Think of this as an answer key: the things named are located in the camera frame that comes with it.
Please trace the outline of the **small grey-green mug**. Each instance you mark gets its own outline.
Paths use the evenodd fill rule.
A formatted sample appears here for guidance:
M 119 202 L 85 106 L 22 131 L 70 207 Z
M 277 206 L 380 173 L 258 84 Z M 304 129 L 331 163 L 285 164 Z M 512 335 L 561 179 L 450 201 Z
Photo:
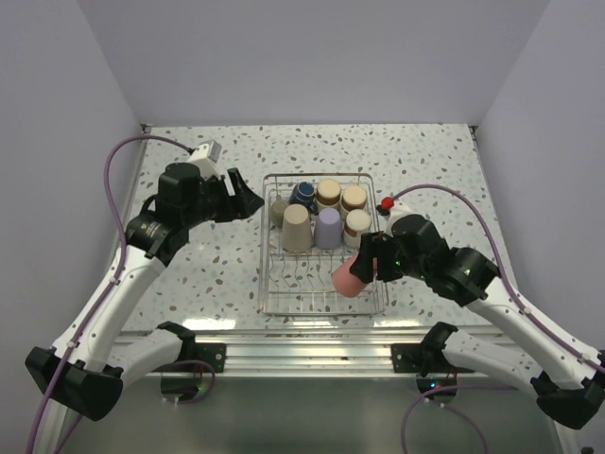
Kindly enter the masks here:
M 269 219 L 271 223 L 279 229 L 283 227 L 285 210 L 288 206 L 288 201 L 283 199 L 276 199 L 269 207 Z

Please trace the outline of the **tall beige plastic cup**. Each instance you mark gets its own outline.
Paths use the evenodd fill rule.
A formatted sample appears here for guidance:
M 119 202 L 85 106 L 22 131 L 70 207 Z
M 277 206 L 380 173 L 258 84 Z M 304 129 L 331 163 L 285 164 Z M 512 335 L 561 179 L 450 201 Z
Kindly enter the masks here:
M 307 209 L 291 204 L 284 211 L 282 246 L 289 253 L 303 253 L 313 244 L 311 219 Z

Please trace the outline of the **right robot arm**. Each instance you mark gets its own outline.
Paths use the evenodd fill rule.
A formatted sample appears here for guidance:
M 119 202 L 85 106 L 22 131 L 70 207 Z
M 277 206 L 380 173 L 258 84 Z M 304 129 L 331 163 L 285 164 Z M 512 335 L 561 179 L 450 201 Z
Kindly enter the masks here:
M 500 329 L 517 351 L 436 323 L 422 342 L 423 367 L 448 365 L 489 375 L 528 393 L 551 419 L 581 429 L 604 402 L 604 354 L 572 336 L 519 293 L 494 263 L 472 248 L 451 248 L 428 219 L 394 215 L 383 232 L 366 233 L 350 267 L 357 280 L 423 282 Z

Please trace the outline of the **purple plastic cup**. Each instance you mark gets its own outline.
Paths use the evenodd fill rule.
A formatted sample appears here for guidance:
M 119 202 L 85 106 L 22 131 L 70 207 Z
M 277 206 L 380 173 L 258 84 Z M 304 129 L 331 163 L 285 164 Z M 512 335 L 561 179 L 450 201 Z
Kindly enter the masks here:
M 341 241 L 342 220 L 335 208 L 322 209 L 316 219 L 314 240 L 317 247 L 332 250 Z

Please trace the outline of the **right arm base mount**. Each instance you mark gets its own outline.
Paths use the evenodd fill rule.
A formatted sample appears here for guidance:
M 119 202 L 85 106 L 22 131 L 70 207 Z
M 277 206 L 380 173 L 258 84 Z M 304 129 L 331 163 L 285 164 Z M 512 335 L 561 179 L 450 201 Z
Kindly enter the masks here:
M 390 360 L 395 374 L 472 374 L 474 371 L 450 364 L 443 353 L 431 353 L 419 343 L 394 343 L 390 346 Z

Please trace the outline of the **cream brown-banded cup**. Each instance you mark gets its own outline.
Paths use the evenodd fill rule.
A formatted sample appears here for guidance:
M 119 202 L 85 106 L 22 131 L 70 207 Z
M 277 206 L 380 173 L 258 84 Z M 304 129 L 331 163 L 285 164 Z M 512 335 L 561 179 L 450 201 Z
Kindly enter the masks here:
M 354 210 L 364 210 L 368 201 L 366 189 L 360 185 L 349 185 L 341 193 L 339 213 L 342 219 Z
M 315 193 L 315 202 L 318 212 L 326 208 L 340 209 L 341 185 L 333 179 L 325 179 L 318 183 Z

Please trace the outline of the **red plastic cup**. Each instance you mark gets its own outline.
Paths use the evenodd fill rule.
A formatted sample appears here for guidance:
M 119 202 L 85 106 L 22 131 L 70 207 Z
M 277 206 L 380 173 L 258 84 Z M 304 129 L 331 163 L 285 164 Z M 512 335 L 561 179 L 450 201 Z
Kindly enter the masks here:
M 356 259 L 357 253 L 349 257 L 332 273 L 334 289 L 338 294 L 346 298 L 358 296 L 369 285 L 351 273 L 351 266 Z

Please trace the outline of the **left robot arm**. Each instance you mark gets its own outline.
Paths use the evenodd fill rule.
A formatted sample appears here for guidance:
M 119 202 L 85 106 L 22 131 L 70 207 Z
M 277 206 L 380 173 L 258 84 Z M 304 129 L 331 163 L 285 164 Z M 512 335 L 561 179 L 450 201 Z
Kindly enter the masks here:
M 188 243 L 192 229 L 206 221 L 250 218 L 264 203 L 236 168 L 203 177 L 192 164 L 167 166 L 156 194 L 128 223 L 125 247 L 72 326 L 51 347 L 27 355 L 26 368 L 40 391 L 92 421 L 104 418 L 133 370 L 111 360 L 110 352 L 147 288 Z

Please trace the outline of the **dark blue mug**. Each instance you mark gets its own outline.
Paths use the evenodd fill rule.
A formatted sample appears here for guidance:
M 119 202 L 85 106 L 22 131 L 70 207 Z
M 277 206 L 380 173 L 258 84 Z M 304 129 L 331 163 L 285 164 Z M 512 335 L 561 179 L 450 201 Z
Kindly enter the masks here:
M 299 204 L 304 206 L 307 211 L 315 215 L 317 213 L 317 205 L 315 202 L 315 188 L 309 182 L 297 183 L 288 199 L 290 205 Z

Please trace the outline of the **steel cup with handle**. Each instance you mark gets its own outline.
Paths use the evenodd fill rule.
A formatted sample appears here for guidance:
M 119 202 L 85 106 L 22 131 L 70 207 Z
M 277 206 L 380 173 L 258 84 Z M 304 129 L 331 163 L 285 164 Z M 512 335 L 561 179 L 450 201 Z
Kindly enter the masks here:
M 343 240 L 346 246 L 354 249 L 360 247 L 361 237 L 370 231 L 372 219 L 362 209 L 354 209 L 345 218 Z

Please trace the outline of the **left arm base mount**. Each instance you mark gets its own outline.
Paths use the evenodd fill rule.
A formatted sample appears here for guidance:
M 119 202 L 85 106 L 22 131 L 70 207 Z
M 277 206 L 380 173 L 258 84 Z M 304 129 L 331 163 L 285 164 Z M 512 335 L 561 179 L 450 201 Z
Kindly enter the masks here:
M 227 345 L 220 342 L 197 343 L 195 348 L 176 361 L 155 369 L 155 372 L 189 372 L 216 374 L 224 372 L 227 358 Z

